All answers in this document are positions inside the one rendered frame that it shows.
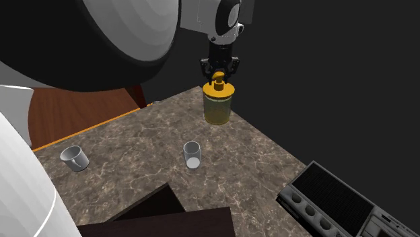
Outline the clear drinking glass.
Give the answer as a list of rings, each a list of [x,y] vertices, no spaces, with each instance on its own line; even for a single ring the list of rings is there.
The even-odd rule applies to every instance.
[[[196,169],[201,164],[201,146],[196,141],[189,141],[183,147],[187,168]]]

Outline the brown wooden table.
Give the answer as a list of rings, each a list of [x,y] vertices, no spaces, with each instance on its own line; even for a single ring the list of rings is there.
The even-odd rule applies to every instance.
[[[32,148],[38,149],[146,106],[141,86],[101,92],[35,88],[28,114]]]

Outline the grey mug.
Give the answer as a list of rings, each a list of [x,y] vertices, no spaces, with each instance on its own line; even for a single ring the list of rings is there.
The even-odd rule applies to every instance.
[[[88,157],[78,145],[64,149],[60,154],[60,160],[74,172],[81,172],[90,164]]]

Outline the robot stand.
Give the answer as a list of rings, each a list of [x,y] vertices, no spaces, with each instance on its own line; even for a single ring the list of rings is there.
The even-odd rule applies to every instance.
[[[186,211],[168,183],[105,222],[77,228],[82,237],[236,237],[229,207]]]

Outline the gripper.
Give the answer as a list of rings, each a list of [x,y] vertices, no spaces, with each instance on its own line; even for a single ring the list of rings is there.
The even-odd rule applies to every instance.
[[[238,57],[233,57],[233,43],[231,44],[215,44],[209,43],[209,57],[200,60],[200,66],[203,76],[207,78],[209,83],[212,82],[213,74],[218,69],[223,69],[225,72],[224,82],[236,73],[240,64]]]

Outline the yellow soap dispenser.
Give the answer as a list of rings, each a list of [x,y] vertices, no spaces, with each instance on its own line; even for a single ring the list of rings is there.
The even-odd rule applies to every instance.
[[[217,71],[210,83],[203,86],[204,117],[212,125],[222,125],[229,121],[232,96],[235,88],[224,81],[225,73]]]

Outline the grey stove with knobs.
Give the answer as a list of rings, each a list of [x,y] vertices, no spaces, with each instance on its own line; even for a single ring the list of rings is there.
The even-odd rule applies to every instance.
[[[312,237],[420,237],[315,161],[276,201]]]

